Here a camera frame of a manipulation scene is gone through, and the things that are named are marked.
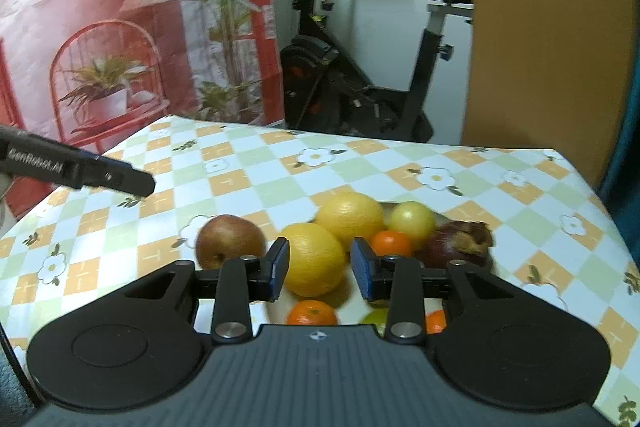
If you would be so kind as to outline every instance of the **small orange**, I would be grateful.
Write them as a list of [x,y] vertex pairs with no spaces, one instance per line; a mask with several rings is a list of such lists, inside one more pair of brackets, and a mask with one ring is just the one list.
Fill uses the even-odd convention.
[[447,319],[444,317],[443,310],[436,310],[427,315],[426,319],[427,333],[442,333],[442,330],[447,327]]
[[336,326],[334,309],[321,301],[300,301],[287,317],[289,326]]
[[370,239],[369,246],[380,257],[383,255],[411,257],[414,253],[411,240],[404,233],[396,232],[396,230],[378,232]]

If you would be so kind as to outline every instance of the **lemon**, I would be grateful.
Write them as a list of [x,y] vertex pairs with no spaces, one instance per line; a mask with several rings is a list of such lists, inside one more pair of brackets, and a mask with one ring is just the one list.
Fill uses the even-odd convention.
[[296,223],[280,232],[289,239],[289,270],[284,285],[301,297],[318,297],[344,277],[347,256],[340,242],[316,223]]
[[373,310],[368,315],[365,315],[360,320],[360,324],[374,324],[376,325],[376,330],[378,330],[378,334],[383,337],[385,334],[385,326],[386,326],[386,318],[388,317],[389,309],[388,308],[380,308],[377,310]]
[[349,251],[354,237],[368,240],[385,228],[385,213],[380,203],[364,194],[342,192],[320,207],[316,223],[333,233]]
[[407,235],[415,250],[424,246],[435,228],[433,212],[417,201],[398,204],[389,216],[389,229]]

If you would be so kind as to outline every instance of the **table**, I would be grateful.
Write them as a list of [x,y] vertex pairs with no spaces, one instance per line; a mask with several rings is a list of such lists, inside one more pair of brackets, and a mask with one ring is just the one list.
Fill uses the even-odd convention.
[[[640,275],[591,188],[554,150],[465,148],[168,116],[108,153],[156,191],[58,188],[0,239],[0,320],[24,360],[44,324],[176,259],[199,227],[235,214],[268,240],[342,190],[418,200],[485,221],[498,275],[596,326],[612,365],[596,406],[614,423],[640,401]],[[206,331],[211,303],[196,328]],[[266,320],[261,303],[254,322]]]

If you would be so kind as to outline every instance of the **fruit plate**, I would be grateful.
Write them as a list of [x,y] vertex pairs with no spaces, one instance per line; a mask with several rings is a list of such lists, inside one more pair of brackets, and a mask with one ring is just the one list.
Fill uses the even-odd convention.
[[[385,212],[385,219],[388,218],[391,211],[398,205],[398,203],[388,202],[382,202],[381,204]],[[450,221],[449,218],[437,212],[434,212],[434,215],[436,225],[442,225]],[[302,297],[294,295],[283,287],[280,298],[277,301],[265,304],[266,321],[272,324],[284,324],[293,306],[302,300],[304,300]],[[329,306],[335,310],[338,316],[338,322],[343,325],[359,324],[375,309],[387,308],[386,302],[380,302],[380,304],[368,303],[362,298],[350,267],[347,268],[345,278],[335,290],[316,297],[314,300],[329,304]],[[439,309],[442,309],[442,301],[440,299],[424,300],[424,311],[426,314]]]

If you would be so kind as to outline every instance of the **blue gripper pad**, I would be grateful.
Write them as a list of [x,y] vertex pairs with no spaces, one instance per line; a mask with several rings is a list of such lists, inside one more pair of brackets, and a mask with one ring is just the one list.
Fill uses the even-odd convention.
[[373,300],[371,276],[374,269],[373,263],[367,258],[367,253],[356,239],[351,242],[351,270],[356,278],[358,288],[362,298],[370,301]]
[[289,243],[283,245],[274,257],[271,265],[271,283],[269,286],[270,302],[280,297],[280,290],[289,269]]

